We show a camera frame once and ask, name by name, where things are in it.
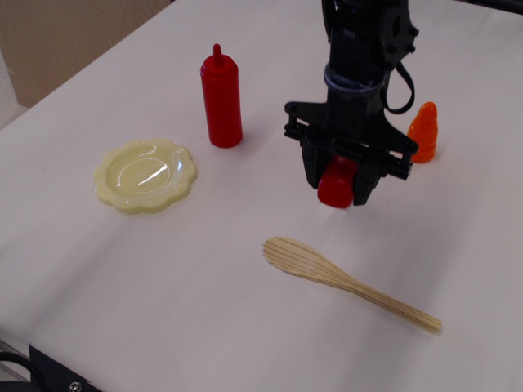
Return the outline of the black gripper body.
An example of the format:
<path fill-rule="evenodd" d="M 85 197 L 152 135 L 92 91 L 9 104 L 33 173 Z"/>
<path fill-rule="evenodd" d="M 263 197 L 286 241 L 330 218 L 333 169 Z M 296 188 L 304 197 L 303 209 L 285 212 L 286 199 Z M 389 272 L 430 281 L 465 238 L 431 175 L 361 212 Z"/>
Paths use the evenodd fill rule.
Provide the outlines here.
<path fill-rule="evenodd" d="M 288 102 L 285 135 L 328 143 L 333 154 L 360 163 L 375 157 L 387 175 L 407 179 L 418 145 L 386 119 L 388 82 L 373 87 L 328 85 L 324 103 Z"/>

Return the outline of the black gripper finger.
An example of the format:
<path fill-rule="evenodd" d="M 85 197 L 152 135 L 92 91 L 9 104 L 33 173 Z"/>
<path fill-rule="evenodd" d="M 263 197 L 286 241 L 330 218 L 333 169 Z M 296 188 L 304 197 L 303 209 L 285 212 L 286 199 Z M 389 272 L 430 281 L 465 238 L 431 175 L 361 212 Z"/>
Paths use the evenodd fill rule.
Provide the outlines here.
<path fill-rule="evenodd" d="M 318 189 L 320 179 L 330 163 L 333 151 L 328 143 L 317 141 L 305 136 L 301 142 L 302 161 L 308 184 Z"/>
<path fill-rule="evenodd" d="M 382 165 L 382 162 L 375 157 L 366 158 L 364 161 L 358 163 L 353 181 L 353 204 L 355 206 L 365 205 L 378 182 L 386 175 L 387 169 Z"/>

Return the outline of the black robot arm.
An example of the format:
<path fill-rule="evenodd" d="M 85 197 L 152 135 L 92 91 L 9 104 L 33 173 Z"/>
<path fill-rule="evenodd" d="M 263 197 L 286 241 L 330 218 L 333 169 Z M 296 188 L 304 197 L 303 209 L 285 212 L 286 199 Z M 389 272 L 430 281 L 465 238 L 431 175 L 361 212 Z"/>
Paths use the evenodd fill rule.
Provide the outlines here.
<path fill-rule="evenodd" d="M 413 89 L 401 61 L 414 52 L 418 30 L 406 1 L 324 1 L 330 44 L 324 103 L 288 102 L 285 135 L 298 140 L 307 182 L 335 208 L 367 203 L 385 176 L 407 179 L 418 144 L 387 120 L 392 72 Z"/>

